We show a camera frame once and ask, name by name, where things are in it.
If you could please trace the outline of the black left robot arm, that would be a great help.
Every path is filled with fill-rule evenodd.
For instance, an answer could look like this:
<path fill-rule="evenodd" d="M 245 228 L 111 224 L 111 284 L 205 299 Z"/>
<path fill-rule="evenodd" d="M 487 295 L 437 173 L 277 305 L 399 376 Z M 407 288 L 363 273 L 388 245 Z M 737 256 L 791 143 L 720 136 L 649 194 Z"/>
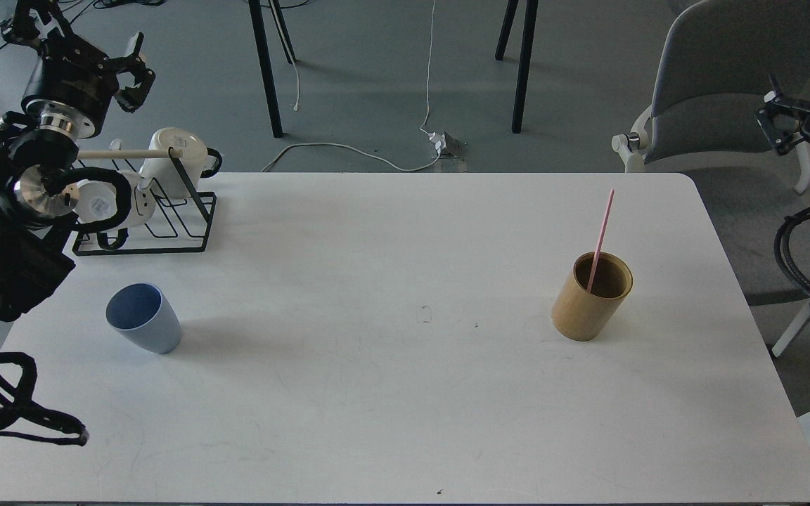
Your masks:
<path fill-rule="evenodd" d="M 135 33 L 128 52 L 110 58 L 68 29 L 46 37 L 6 33 L 36 49 L 39 59 L 21 113 L 0 126 L 0 320 L 14 321 L 51 296 L 74 268 L 64 254 L 71 233 L 104 233 L 131 212 L 131 184 L 116 171 L 75 167 L 77 141 L 102 131 L 110 102 L 134 112 L 155 79 Z M 26 420 L 54 430 L 49 443 L 83 446 L 77 417 L 33 401 L 37 366 L 22 352 L 0 352 L 0 436 L 22 438 L 12 426 Z"/>

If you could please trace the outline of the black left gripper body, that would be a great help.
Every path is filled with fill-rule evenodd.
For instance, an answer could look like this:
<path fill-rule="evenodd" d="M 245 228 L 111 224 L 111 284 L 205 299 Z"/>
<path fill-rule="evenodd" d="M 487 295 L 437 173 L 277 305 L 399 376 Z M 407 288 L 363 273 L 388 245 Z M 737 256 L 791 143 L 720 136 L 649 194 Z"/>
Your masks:
<path fill-rule="evenodd" d="M 22 111 L 42 126 L 63 118 L 72 138 L 99 135 L 110 103 L 121 89 L 115 60 L 80 37 L 55 34 L 45 39 L 20 101 Z"/>

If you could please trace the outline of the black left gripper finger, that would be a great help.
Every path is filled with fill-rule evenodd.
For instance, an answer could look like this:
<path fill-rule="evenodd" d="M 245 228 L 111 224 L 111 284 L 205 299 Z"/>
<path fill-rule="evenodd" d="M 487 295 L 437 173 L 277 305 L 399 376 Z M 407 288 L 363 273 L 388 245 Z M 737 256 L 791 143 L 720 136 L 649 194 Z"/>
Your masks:
<path fill-rule="evenodd" d="M 126 54 L 115 60 L 116 74 L 145 74 L 147 67 L 141 55 L 145 36 L 143 32 L 136 32 L 127 42 Z"/>
<path fill-rule="evenodd" d="M 138 63 L 128 67 L 126 72 L 132 75 L 132 86 L 122 87 L 115 93 L 115 100 L 125 112 L 136 112 L 144 105 L 145 100 L 155 82 L 155 72 L 145 63 Z"/>

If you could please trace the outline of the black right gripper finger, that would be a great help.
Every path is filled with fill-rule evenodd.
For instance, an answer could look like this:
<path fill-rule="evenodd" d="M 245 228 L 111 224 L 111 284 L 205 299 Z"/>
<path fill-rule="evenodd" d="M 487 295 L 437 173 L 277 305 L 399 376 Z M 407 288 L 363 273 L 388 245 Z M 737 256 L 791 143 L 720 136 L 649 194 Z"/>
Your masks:
<path fill-rule="evenodd" d="M 756 121 L 775 153 L 784 156 L 806 140 L 802 125 L 810 115 L 810 102 L 785 95 L 778 78 L 774 74 L 768 76 L 771 90 L 756 111 Z"/>

